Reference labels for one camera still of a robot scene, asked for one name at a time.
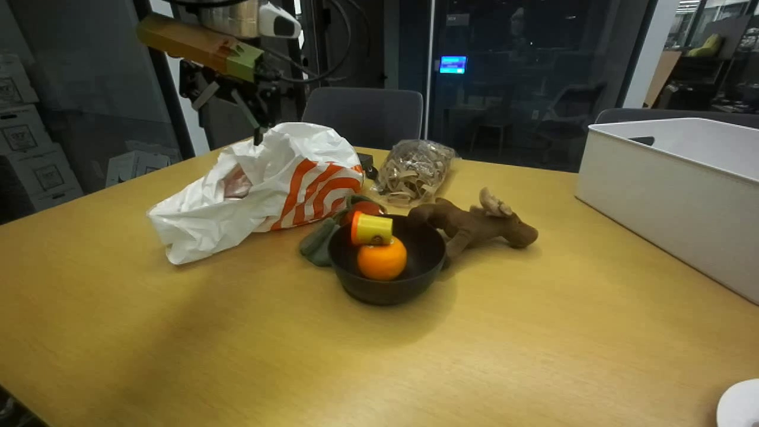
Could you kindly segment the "orange fruit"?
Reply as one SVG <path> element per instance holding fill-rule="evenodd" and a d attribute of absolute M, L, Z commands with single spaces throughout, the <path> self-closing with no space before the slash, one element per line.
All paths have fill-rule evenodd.
<path fill-rule="evenodd" d="M 407 266 L 407 250 L 398 238 L 386 245 L 365 245 L 356 254 L 358 272 L 369 279 L 393 279 Z"/>

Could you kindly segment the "white orange plastic bag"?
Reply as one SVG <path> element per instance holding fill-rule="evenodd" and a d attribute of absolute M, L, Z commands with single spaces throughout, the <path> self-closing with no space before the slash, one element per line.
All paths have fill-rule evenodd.
<path fill-rule="evenodd" d="M 227 144 L 215 163 L 148 218 L 173 266 L 203 260 L 254 232 L 312 226 L 360 189 L 360 160 L 335 129 L 286 120 Z"/>

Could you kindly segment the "black bowl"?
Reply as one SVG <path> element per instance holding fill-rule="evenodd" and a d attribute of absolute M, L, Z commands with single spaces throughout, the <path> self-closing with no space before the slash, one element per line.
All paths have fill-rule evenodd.
<path fill-rule="evenodd" d="M 358 224 L 341 226 L 327 240 L 327 257 L 341 290 L 362 304 L 406 304 L 419 297 L 444 269 L 444 238 L 406 217 L 388 218 L 385 245 L 358 240 L 358 234 Z"/>

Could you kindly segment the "clear bag of nuts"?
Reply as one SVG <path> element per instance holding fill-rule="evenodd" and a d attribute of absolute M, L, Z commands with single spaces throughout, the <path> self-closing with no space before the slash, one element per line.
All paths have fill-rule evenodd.
<path fill-rule="evenodd" d="M 435 199 L 454 168 L 455 149 L 432 141 L 398 141 L 378 175 L 379 194 L 398 207 Z"/>

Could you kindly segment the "green red plush toy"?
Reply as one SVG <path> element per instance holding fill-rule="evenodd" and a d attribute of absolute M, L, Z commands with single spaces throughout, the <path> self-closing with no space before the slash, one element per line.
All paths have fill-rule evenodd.
<path fill-rule="evenodd" d="M 385 207 L 368 196 L 348 196 L 343 209 L 335 217 L 324 218 L 311 234 L 307 234 L 299 245 L 299 254 L 317 269 L 329 269 L 329 240 L 333 234 L 352 221 L 352 217 L 360 213 L 385 213 Z"/>

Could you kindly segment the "brown plush toy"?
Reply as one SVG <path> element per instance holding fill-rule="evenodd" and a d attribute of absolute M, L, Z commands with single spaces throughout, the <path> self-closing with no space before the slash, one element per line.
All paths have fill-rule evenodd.
<path fill-rule="evenodd" d="M 435 202 L 413 207 L 407 221 L 416 226 L 439 227 L 446 234 L 446 259 L 450 266 L 463 252 L 503 240 L 512 250 L 526 250 L 538 240 L 538 231 L 524 224 L 503 199 L 486 187 L 480 189 L 480 205 L 460 209 L 437 196 Z"/>

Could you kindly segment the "blue screen monitor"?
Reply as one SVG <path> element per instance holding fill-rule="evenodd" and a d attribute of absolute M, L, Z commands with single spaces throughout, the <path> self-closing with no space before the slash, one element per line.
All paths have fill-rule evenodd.
<path fill-rule="evenodd" d="M 468 60 L 463 54 L 444 54 L 439 60 L 439 74 L 441 75 L 464 75 L 468 74 Z"/>

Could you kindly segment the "white rectangular box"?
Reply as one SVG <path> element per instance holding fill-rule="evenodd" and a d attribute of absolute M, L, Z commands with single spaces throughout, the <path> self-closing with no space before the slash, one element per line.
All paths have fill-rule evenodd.
<path fill-rule="evenodd" d="M 577 196 L 759 302 L 759 131 L 713 119 L 590 124 Z"/>

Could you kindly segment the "white plate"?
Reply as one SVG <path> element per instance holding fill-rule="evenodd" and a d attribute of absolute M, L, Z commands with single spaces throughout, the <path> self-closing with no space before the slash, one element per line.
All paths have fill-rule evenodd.
<path fill-rule="evenodd" d="M 759 379 L 735 383 L 722 394 L 717 427 L 759 427 Z"/>

